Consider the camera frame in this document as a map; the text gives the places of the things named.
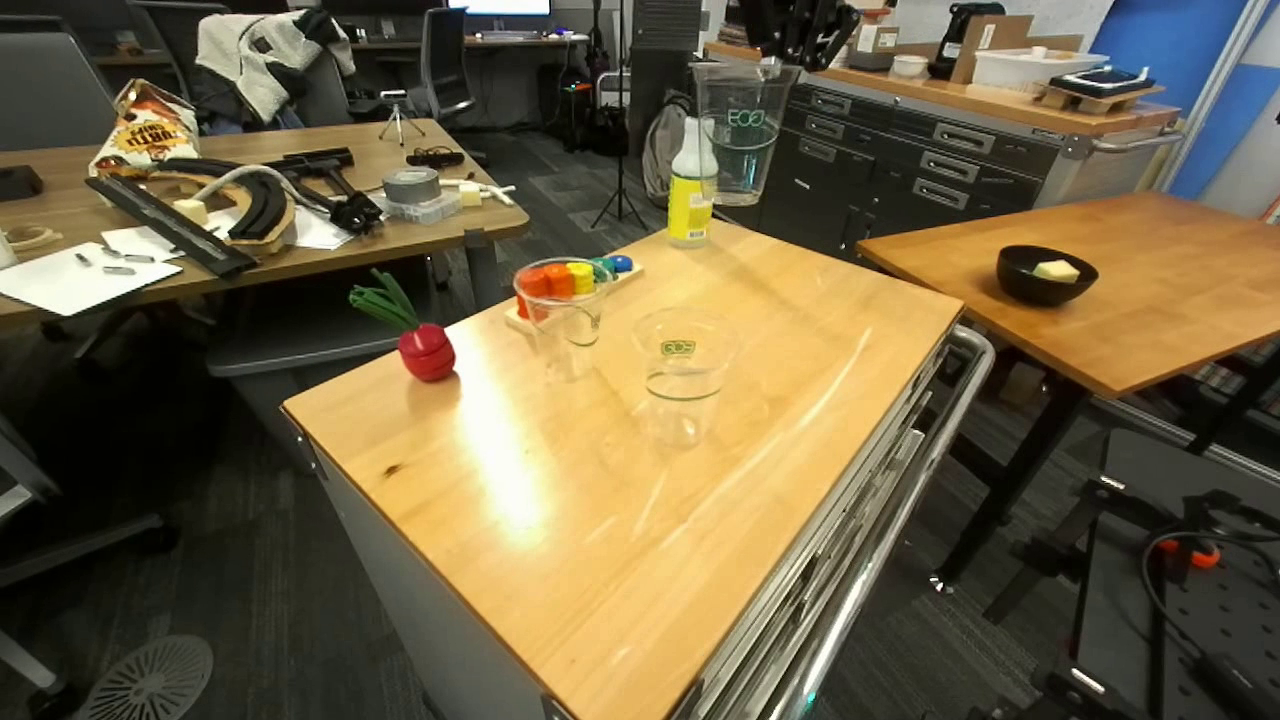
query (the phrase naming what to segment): plastic bottle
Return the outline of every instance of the plastic bottle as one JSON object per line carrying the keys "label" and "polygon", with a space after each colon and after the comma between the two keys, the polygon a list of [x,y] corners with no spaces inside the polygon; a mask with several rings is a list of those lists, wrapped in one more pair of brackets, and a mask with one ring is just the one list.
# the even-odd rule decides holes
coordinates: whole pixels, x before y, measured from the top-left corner
{"label": "plastic bottle", "polygon": [[716,153],[706,116],[685,116],[685,141],[670,155],[668,234],[670,245],[700,245],[710,233]]}

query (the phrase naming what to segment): box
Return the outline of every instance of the box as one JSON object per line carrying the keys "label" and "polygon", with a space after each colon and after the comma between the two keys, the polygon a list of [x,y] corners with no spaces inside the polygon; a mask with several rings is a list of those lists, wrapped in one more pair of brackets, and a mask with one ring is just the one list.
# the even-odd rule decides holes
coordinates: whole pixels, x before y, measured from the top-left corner
{"label": "box", "polygon": [[1032,101],[1046,84],[1046,76],[1079,76],[1102,59],[1109,54],[1056,47],[990,47],[976,51],[973,88],[994,88]]}

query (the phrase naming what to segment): bag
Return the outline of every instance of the bag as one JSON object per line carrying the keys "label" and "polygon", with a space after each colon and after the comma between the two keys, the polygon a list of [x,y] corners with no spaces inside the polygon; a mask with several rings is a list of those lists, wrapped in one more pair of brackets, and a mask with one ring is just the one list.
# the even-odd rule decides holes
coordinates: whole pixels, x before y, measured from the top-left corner
{"label": "bag", "polygon": [[87,161],[87,174],[142,174],[154,161],[200,155],[194,112],[150,80],[114,91],[114,127]]}

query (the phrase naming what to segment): black bowl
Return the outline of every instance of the black bowl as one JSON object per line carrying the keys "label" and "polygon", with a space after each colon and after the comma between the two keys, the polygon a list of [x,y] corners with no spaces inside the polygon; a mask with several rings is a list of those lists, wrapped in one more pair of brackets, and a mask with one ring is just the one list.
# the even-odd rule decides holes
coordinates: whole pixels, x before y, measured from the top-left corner
{"label": "black bowl", "polygon": [[[1077,280],[1036,275],[1036,264],[1046,264],[1046,258],[1067,258],[1077,268]],[[1006,245],[1006,246],[1001,246],[994,280],[1010,299],[1056,307],[1056,304],[1067,304],[1079,292],[1089,292],[1089,283],[1097,283],[1097,268],[1079,257],[1061,250],[1061,246]]]}

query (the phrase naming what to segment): plastic cup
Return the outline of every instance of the plastic cup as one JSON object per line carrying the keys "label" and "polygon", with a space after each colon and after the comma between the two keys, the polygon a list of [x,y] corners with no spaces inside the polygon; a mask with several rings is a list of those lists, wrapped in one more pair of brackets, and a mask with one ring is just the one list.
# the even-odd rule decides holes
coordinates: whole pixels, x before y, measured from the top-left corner
{"label": "plastic cup", "polygon": [[609,264],[593,264],[585,257],[532,258],[513,275],[515,315],[551,375],[587,375],[609,283]]}
{"label": "plastic cup", "polygon": [[696,307],[661,307],[638,315],[635,338],[644,353],[644,424],[662,446],[692,446],[706,434],[731,335],[720,315]]}
{"label": "plastic cup", "polygon": [[801,68],[692,59],[696,116],[710,120],[716,205],[759,205],[774,131]]}

